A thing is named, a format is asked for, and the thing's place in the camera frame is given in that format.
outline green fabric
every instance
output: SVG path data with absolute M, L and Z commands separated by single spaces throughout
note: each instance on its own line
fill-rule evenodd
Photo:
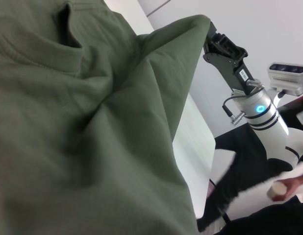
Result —
M 209 19 L 64 3 L 0 0 L 0 235 L 197 234 L 172 141 Z

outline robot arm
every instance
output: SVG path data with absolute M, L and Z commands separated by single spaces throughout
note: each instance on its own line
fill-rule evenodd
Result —
M 204 43 L 204 51 L 204 60 L 218 69 L 232 89 L 231 97 L 223 105 L 232 123 L 236 125 L 243 117 L 246 119 L 263 143 L 272 168 L 277 171 L 294 169 L 300 154 L 303 154 L 303 131 L 288 129 L 277 104 L 285 94 L 303 94 L 303 65 L 271 64 L 268 68 L 271 89 L 266 92 L 244 64 L 243 59 L 248 56 L 246 50 L 237 47 L 224 34 L 217 33 L 213 23 Z M 241 110 L 236 117 L 226 107 L 230 99 Z

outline person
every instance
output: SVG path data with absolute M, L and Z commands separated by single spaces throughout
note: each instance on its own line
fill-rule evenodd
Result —
M 285 195 L 276 196 L 273 201 L 289 199 L 303 185 L 303 175 L 279 180 L 286 185 Z M 228 223 L 215 235 L 303 235 L 303 203 L 295 196 L 284 204 L 272 205 L 244 218 Z

